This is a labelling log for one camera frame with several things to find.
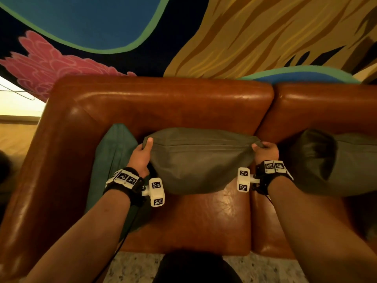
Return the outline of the person's left hand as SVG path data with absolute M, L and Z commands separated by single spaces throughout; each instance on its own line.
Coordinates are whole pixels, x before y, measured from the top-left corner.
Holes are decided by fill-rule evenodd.
M 139 144 L 132 152 L 130 160 L 126 167 L 133 168 L 138 172 L 138 175 L 142 178 L 146 178 L 149 175 L 147 165 L 150 161 L 150 156 L 144 155 L 144 146 Z

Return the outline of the person's right hand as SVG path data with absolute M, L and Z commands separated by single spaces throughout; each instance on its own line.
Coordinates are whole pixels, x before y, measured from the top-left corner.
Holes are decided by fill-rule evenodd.
M 255 152 L 255 163 L 256 165 L 261 164 L 264 161 L 273 160 L 277 161 L 279 160 L 279 150 L 275 143 L 271 142 L 261 142 L 265 145 L 265 152 L 263 153 L 256 153 Z

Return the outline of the olive green cushion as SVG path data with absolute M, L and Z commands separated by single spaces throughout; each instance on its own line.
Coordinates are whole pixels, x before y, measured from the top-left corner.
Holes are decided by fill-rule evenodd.
M 254 161 L 252 144 L 263 147 L 256 136 L 216 129 L 167 128 L 145 137 L 143 145 L 149 137 L 153 138 L 152 175 L 172 195 L 223 190 L 240 167 Z

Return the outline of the person's left forearm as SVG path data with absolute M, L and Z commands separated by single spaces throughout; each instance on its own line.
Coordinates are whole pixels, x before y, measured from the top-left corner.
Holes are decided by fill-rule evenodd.
M 129 197 L 110 190 L 43 255 L 23 283 L 91 283 L 114 255 Z

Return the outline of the person's right forearm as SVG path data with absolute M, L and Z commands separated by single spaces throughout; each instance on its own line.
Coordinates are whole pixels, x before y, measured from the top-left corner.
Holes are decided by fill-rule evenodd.
M 354 231 L 286 177 L 268 193 L 309 283 L 377 283 L 377 255 Z

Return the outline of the teal green cushion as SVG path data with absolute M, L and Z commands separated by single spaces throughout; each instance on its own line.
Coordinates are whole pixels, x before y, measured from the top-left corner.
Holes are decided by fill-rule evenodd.
M 137 140 L 124 124 L 114 124 L 107 131 L 96 148 L 85 213 L 101 198 L 106 181 L 116 171 L 127 166 L 131 154 L 137 146 Z M 145 196 L 144 199 L 145 202 L 140 208 L 130 207 L 120 241 L 125 238 L 127 232 L 134 232 L 149 221 L 152 212 L 150 197 Z

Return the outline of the brown leather sofa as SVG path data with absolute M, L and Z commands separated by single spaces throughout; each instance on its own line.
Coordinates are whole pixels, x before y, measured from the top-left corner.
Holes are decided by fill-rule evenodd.
M 221 129 L 279 143 L 307 128 L 377 137 L 377 85 L 68 76 L 38 123 L 0 226 L 0 282 L 25 277 L 84 213 L 95 150 L 115 123 L 133 136 Z M 174 196 L 122 251 L 294 255 L 269 201 L 236 191 Z

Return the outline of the dark olive cushion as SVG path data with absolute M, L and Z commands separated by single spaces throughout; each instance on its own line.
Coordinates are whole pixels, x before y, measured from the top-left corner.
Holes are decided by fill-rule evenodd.
M 280 152 L 305 193 L 348 197 L 377 191 L 375 137 L 307 129 Z

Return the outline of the person's dark clothing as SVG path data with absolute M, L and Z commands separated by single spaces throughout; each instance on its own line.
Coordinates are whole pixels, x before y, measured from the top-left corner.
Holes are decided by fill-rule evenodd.
M 221 255 L 178 250 L 165 254 L 152 283 L 243 283 Z

